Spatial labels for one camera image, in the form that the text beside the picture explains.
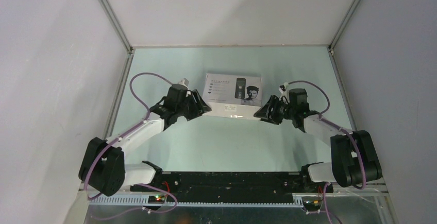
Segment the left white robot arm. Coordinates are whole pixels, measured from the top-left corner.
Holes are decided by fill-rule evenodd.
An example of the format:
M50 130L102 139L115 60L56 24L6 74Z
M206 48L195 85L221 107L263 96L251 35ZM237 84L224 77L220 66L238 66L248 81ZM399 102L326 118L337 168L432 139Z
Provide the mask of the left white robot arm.
M190 121L211 110L197 90L189 90L184 84L171 85L145 119L121 134L89 141L78 173L84 189L91 186L105 196L127 185L143 184L153 192L161 189L163 177L156 173L156 167L146 162L126 164L126 158L180 117Z

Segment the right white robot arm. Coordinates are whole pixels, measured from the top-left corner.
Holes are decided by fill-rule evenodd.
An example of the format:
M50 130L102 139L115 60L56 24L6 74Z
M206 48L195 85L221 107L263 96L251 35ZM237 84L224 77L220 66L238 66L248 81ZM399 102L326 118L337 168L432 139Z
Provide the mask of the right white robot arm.
M330 146L331 161L308 166L300 177L300 187L315 191L321 182L337 183L341 187L363 188L368 182L382 178L371 135L365 130L353 131L329 121L310 110L305 89L291 89L280 97L272 95L254 117L279 125L290 120L294 128L310 134Z

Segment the white cardboard kit box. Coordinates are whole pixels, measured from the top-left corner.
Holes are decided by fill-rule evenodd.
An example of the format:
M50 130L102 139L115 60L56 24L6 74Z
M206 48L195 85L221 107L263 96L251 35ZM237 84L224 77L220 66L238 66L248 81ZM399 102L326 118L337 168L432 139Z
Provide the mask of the white cardboard kit box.
M202 99L207 116L256 120L262 107L262 78L208 73Z

